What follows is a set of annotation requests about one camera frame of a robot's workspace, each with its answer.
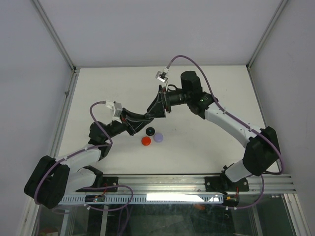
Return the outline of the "aluminium mounting rail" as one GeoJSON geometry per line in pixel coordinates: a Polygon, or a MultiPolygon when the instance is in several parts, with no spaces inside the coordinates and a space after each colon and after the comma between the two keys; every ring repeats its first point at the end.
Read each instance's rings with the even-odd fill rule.
{"type": "Polygon", "coordinates": [[[135,193],[193,193],[211,192],[220,194],[247,193],[290,194],[296,189],[290,176],[266,175],[243,178],[235,183],[223,180],[219,175],[95,175],[77,173],[74,180],[62,175],[49,176],[39,187],[38,197],[74,194],[76,192],[122,192],[129,186],[135,193]]]}

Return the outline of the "right aluminium frame post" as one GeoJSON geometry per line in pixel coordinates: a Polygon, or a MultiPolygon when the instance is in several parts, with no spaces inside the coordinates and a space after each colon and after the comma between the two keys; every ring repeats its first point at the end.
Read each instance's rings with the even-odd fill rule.
{"type": "Polygon", "coordinates": [[[289,0],[281,0],[280,3],[278,4],[276,10],[274,11],[266,29],[264,30],[254,52],[252,53],[252,56],[250,57],[248,63],[246,64],[247,70],[250,71],[251,67],[253,66],[258,54],[262,50],[264,44],[266,43],[270,33],[272,32],[273,28],[275,27],[278,19],[282,15],[282,12],[286,8],[286,6],[289,4],[289,0]]]}

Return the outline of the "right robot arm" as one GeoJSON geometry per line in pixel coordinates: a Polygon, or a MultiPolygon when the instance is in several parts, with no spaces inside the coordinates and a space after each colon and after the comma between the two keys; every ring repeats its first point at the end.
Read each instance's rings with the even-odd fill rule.
{"type": "Polygon", "coordinates": [[[181,88],[168,83],[167,70],[159,71],[156,78],[165,85],[159,86],[156,98],[147,109],[149,117],[163,118],[173,106],[186,104],[192,113],[219,126],[245,148],[243,159],[228,167],[224,166],[215,187],[217,191],[232,190],[238,181],[249,176],[260,176],[279,160],[275,130],[251,126],[219,107],[218,100],[203,91],[196,72],[185,71],[181,74],[181,88]]]}

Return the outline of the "aluminium frame post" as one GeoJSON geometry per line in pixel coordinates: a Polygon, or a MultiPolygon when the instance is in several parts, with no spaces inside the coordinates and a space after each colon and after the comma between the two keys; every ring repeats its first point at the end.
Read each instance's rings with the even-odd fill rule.
{"type": "Polygon", "coordinates": [[[63,57],[64,61],[66,62],[67,66],[70,68],[72,73],[76,72],[76,65],[73,63],[73,60],[70,58],[69,53],[67,52],[64,44],[62,43],[57,31],[55,30],[51,20],[49,19],[43,5],[39,0],[31,0],[31,3],[38,13],[41,21],[43,22],[47,32],[50,34],[53,42],[55,43],[58,51],[60,52],[61,56],[63,57]]]}
{"type": "Polygon", "coordinates": [[[282,12],[286,8],[286,6],[289,4],[289,0],[281,0],[280,3],[278,4],[276,10],[274,11],[266,29],[264,30],[254,52],[252,53],[252,56],[250,57],[248,63],[246,64],[247,70],[250,71],[251,67],[253,66],[258,54],[262,50],[264,44],[266,43],[270,33],[272,32],[273,28],[275,27],[278,19],[282,15],[282,12]]]}

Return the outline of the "black charging case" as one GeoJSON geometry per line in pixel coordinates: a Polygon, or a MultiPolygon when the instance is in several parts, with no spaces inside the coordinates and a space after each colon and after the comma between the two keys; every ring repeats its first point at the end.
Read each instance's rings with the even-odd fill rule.
{"type": "Polygon", "coordinates": [[[156,131],[155,131],[155,129],[153,127],[148,127],[148,128],[146,128],[145,132],[146,132],[147,136],[153,136],[156,131]]]}

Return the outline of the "red charging case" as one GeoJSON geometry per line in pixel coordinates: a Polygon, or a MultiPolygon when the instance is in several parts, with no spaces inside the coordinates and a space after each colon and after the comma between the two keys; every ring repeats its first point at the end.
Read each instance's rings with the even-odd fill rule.
{"type": "Polygon", "coordinates": [[[149,136],[145,136],[141,139],[141,144],[144,146],[148,146],[151,144],[151,138],[149,136]]]}

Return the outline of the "left aluminium frame post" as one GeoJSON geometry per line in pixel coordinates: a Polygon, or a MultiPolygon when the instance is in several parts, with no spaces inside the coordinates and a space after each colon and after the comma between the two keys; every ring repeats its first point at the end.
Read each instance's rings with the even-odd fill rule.
{"type": "Polygon", "coordinates": [[[51,20],[49,19],[43,5],[39,0],[31,0],[31,3],[38,13],[41,21],[43,22],[47,32],[50,34],[53,42],[55,43],[58,51],[60,52],[61,56],[63,57],[64,61],[66,62],[67,66],[70,68],[72,73],[76,72],[76,65],[73,63],[73,60],[70,58],[69,53],[67,52],[64,44],[62,43],[57,31],[55,30],[51,20]]]}

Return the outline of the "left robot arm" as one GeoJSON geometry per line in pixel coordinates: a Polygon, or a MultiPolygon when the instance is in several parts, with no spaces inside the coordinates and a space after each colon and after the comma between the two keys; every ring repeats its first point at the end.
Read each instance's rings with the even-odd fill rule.
{"type": "Polygon", "coordinates": [[[156,112],[152,110],[141,115],[122,109],[116,112],[109,124],[94,121],[90,125],[90,139],[83,148],[62,157],[46,155],[40,158],[24,187],[24,193],[37,204],[52,209],[64,195],[83,191],[85,188],[92,191],[101,189],[103,173],[92,167],[92,164],[108,155],[113,137],[123,132],[132,136],[156,117],[156,112]]]}

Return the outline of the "purple charging case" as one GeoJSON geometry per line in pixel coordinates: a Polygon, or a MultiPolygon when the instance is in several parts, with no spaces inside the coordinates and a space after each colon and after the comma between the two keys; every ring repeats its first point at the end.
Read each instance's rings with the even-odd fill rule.
{"type": "Polygon", "coordinates": [[[156,133],[154,135],[154,141],[157,142],[157,143],[162,142],[163,139],[164,139],[164,136],[161,133],[156,133]]]}

